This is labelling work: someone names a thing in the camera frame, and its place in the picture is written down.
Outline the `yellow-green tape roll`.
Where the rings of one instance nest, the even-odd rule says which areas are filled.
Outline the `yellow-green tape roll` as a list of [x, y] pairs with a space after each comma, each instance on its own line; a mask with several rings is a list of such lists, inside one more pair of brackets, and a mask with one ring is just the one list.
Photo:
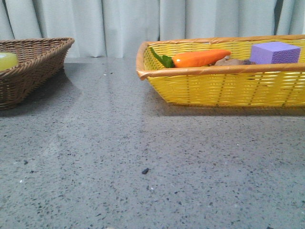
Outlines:
[[18, 57], [16, 54], [11, 52], [0, 53], [0, 71], [11, 69], [18, 64]]

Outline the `small black debris speck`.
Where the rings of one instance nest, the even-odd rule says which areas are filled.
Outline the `small black debris speck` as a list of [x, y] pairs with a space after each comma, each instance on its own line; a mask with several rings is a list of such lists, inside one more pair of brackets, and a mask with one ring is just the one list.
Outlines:
[[148, 173], [148, 171], [149, 171], [149, 168], [146, 168], [146, 169], [144, 169], [143, 171], [142, 171], [142, 174], [147, 174]]

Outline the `orange toy carrot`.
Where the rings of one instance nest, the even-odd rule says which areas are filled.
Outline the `orange toy carrot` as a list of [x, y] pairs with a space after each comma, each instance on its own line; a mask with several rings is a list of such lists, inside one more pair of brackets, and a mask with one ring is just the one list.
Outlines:
[[200, 52], [183, 52], [169, 57], [159, 56], [152, 47], [150, 51], [165, 68], [202, 67], [213, 64], [231, 54], [229, 50], [211, 49]]

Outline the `brown wrinkled toy piece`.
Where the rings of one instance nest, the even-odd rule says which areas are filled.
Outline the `brown wrinkled toy piece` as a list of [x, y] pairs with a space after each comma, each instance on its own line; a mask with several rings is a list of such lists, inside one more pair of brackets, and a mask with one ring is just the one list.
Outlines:
[[230, 56], [225, 56], [224, 58], [216, 61], [213, 66], [235, 66], [235, 65], [254, 65], [256, 64], [253, 61], [241, 60], [241, 59], [233, 59]]

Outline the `white pleated curtain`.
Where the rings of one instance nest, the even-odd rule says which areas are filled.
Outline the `white pleated curtain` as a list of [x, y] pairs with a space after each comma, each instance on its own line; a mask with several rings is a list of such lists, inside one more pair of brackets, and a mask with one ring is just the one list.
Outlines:
[[72, 37], [70, 58], [134, 57], [144, 41], [303, 34], [302, 0], [3, 0], [0, 38]]

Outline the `brown wicker basket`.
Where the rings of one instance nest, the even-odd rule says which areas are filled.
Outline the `brown wicker basket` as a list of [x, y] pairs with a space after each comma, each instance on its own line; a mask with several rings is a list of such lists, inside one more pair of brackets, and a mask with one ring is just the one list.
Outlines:
[[19, 63], [0, 72], [0, 108], [16, 107], [64, 66], [73, 38], [1, 40], [0, 51], [17, 55]]

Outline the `yellow woven basket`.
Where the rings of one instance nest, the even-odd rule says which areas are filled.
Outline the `yellow woven basket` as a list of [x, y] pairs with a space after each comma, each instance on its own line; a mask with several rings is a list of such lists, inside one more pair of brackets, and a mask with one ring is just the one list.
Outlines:
[[254, 44], [286, 42], [303, 49], [304, 35], [198, 38], [143, 42], [136, 71], [167, 102], [211, 107], [303, 107], [305, 55], [298, 63], [165, 68], [155, 57], [187, 51], [226, 49], [236, 59], [248, 59]]

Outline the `purple foam block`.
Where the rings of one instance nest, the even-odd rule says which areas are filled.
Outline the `purple foam block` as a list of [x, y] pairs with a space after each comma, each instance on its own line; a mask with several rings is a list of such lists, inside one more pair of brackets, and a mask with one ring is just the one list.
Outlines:
[[298, 63], [301, 48], [284, 42], [266, 42], [251, 47], [250, 61], [256, 64]]

